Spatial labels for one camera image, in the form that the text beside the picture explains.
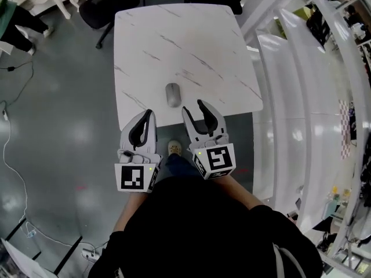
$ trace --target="concrete floor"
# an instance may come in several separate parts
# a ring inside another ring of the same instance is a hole
[[[182,0],[147,0],[147,4]],[[71,20],[56,10],[44,20],[56,27],[47,39],[37,39],[32,57],[34,77],[19,100],[9,109],[12,139],[7,162],[24,177],[28,192],[27,218],[45,234],[73,244],[83,241],[99,246],[108,240],[128,195],[117,191],[114,163],[120,138],[116,111],[113,32],[101,50],[95,44],[103,30],[92,30],[71,5]],[[30,60],[27,53],[3,54],[0,67],[17,66]],[[0,71],[0,100],[13,100],[31,73],[27,64],[13,72]],[[252,191],[252,115],[226,117],[230,141],[235,143],[237,169],[234,176]],[[0,145],[8,139],[9,126],[0,118]],[[189,144],[183,125],[158,129],[158,149],[166,154],[171,139]],[[160,176],[166,176],[161,170]],[[19,177],[0,163],[0,236],[18,223],[25,205]],[[53,271],[68,247],[37,233],[28,239],[18,231],[11,240],[29,257],[39,250],[38,262]],[[60,277],[81,277],[88,262],[80,245]]]

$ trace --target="gray computer mouse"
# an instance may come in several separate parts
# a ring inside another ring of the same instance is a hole
[[[168,83],[165,87],[168,106],[178,107],[181,104],[180,87],[176,83]]]

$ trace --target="person's leg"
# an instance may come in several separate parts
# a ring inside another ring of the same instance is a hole
[[[16,7],[10,23],[30,28],[39,33],[44,33],[49,28],[42,20],[20,6]]]
[[[170,141],[169,157],[166,161],[166,167],[169,169],[172,176],[188,177],[188,176],[201,176],[196,167],[192,166],[189,161],[181,157],[181,145],[177,141]]]
[[[15,25],[10,24],[6,28],[0,41],[7,42],[14,45],[16,48],[28,52],[32,48],[32,42],[29,41],[23,34],[16,28]]]

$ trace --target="black shirt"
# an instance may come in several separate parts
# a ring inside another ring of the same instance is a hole
[[[322,275],[315,246],[283,214],[248,210],[211,180],[170,177],[110,236],[89,277],[276,277],[273,245],[286,248],[307,278]],[[300,277],[282,256],[285,277]]]

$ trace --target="black pants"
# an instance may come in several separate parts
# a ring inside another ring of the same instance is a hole
[[[39,33],[43,33],[48,29],[48,26],[38,17],[34,17],[27,10],[17,6],[0,41],[14,45],[16,48],[25,52],[32,48],[32,42],[23,36],[23,34],[16,28],[16,25],[30,28]]]

